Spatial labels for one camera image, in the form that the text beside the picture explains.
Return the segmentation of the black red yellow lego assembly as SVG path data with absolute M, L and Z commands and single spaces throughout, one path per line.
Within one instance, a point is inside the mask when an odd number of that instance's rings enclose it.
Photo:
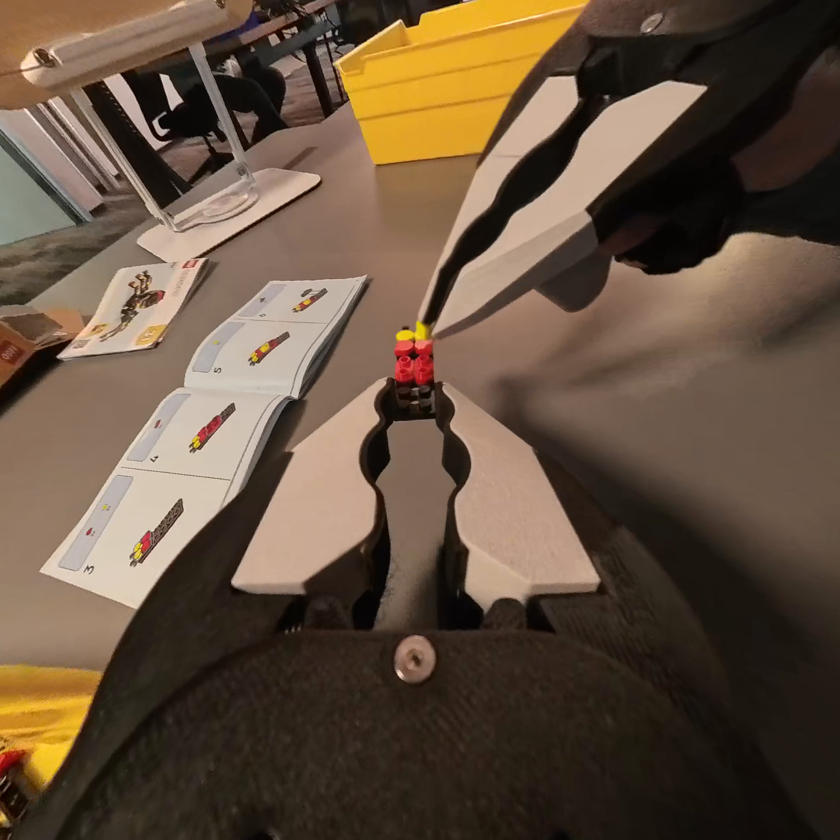
M 392 402 L 396 421 L 432 418 L 436 413 L 434 341 L 415 342 L 413 328 L 395 335 Z

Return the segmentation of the cardboard lego box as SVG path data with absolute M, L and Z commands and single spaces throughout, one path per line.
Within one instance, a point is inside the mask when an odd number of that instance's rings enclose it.
M 41 311 L 24 304 L 1 307 L 1 386 L 38 354 L 78 336 L 85 319 L 76 309 Z

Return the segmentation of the person's right hand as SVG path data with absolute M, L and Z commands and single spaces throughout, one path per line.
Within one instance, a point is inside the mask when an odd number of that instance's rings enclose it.
M 718 253 L 749 199 L 798 183 L 838 148 L 838 47 L 817 57 L 786 110 L 758 139 L 649 203 L 600 244 L 600 255 L 649 275 L 675 274 Z

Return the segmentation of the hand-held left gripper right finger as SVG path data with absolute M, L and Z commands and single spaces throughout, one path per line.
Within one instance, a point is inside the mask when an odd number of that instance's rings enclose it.
M 466 454 L 453 502 L 463 592 L 476 603 L 594 593 L 600 575 L 532 447 L 451 384 L 440 399 L 445 442 Z

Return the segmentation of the white picture-cover instruction booklet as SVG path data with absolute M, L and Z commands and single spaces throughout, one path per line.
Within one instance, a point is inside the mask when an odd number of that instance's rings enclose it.
M 156 347 L 209 267 L 209 259 L 194 258 L 119 270 L 89 323 L 58 354 L 58 360 Z

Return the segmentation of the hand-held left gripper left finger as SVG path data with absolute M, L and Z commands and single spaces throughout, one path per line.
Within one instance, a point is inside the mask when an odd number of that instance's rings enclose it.
M 232 578 L 243 592 L 379 592 L 390 563 L 376 481 L 391 457 L 392 379 L 300 442 Z

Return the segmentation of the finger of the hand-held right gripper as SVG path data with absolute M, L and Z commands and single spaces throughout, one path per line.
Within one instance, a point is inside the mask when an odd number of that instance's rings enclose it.
M 560 178 L 585 130 L 585 100 L 573 76 L 549 75 L 509 108 L 484 149 L 456 226 L 418 314 L 436 322 L 461 271 L 488 256 L 513 216 Z
M 434 324 L 443 338 L 550 284 L 598 248 L 588 207 L 690 109 L 702 85 L 664 81 L 607 104 L 584 132 L 560 178 L 515 213 L 499 240 L 459 274 Z

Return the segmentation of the yellow plastic bin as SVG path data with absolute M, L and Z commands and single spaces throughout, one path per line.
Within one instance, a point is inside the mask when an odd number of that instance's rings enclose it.
M 475 1 L 401 20 L 338 59 L 376 165 L 477 154 L 585 1 Z
M 27 752 L 28 805 L 66 759 L 101 680 L 100 671 L 86 668 L 1 666 L 1 753 Z M 2 838 L 20 818 L 1 815 Z

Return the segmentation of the dark office desk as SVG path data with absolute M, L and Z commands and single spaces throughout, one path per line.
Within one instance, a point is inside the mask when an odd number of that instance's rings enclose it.
M 327 9 L 334 2 L 310 2 L 299 13 L 273 17 L 255 27 L 218 36 L 205 43 L 208 57 L 225 60 L 244 50 L 252 51 L 260 60 L 273 64 L 290 54 L 301 53 L 316 92 L 322 116 L 330 117 L 344 103 L 341 82 L 333 72 L 339 103 L 333 101 L 328 79 L 318 55 L 318 43 L 333 28 L 327 19 Z

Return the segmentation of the light blue instruction booklet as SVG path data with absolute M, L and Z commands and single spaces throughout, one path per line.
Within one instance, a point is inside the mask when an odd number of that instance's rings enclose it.
M 139 607 L 241 491 L 368 282 L 274 280 L 215 328 L 40 572 Z

